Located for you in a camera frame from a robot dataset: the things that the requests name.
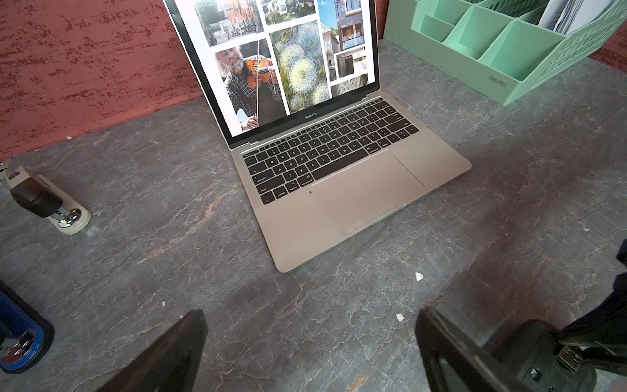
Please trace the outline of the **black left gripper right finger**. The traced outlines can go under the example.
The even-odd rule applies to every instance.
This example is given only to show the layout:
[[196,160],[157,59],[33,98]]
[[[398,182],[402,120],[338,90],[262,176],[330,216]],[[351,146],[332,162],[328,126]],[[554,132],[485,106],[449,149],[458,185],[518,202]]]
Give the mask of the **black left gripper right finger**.
[[419,312],[415,335],[432,391],[529,390],[434,307]]

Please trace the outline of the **small usb mouse receiver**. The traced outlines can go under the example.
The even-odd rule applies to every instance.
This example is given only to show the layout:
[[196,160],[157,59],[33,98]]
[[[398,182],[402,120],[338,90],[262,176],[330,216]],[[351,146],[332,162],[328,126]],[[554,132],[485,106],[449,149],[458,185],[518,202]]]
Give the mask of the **small usb mouse receiver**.
[[583,351],[574,346],[561,346],[556,359],[569,372],[577,372],[584,363]]

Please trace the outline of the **silver laptop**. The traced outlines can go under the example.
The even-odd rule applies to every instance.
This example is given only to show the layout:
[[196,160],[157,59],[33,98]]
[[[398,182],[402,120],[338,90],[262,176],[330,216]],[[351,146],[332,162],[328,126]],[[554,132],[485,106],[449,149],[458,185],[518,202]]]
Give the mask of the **silver laptop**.
[[380,88],[373,1],[167,1],[278,271],[470,170]]

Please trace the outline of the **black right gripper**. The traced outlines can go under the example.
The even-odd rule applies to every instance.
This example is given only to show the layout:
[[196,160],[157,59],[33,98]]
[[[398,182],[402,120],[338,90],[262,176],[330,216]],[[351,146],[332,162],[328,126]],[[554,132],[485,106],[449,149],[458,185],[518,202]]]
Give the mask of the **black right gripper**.
[[601,305],[561,330],[558,342],[578,349],[585,364],[626,375],[626,273]]

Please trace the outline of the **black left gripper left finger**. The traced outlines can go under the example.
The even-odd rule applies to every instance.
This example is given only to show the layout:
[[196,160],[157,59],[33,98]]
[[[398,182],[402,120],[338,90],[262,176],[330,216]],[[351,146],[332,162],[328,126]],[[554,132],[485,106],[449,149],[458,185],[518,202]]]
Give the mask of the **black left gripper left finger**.
[[207,339],[202,310],[191,310],[101,391],[191,391]]

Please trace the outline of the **black wireless mouse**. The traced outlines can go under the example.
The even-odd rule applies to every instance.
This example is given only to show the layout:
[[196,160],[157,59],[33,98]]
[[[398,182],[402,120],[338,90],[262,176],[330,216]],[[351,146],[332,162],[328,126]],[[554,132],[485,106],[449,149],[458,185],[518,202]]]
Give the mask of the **black wireless mouse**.
[[517,327],[493,356],[529,390],[594,390],[597,385],[594,367],[583,363],[577,372],[569,372],[556,359],[561,346],[558,328],[536,319]]

